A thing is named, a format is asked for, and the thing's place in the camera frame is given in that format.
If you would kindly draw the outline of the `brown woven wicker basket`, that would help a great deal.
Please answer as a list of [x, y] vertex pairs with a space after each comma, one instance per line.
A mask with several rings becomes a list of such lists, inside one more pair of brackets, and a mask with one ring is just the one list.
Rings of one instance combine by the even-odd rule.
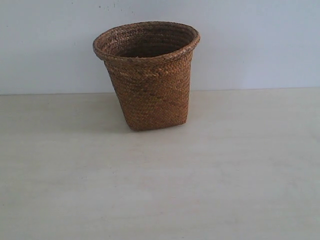
[[192, 57], [200, 39], [186, 24], [144, 21], [111, 28], [93, 41], [131, 130], [186, 123]]

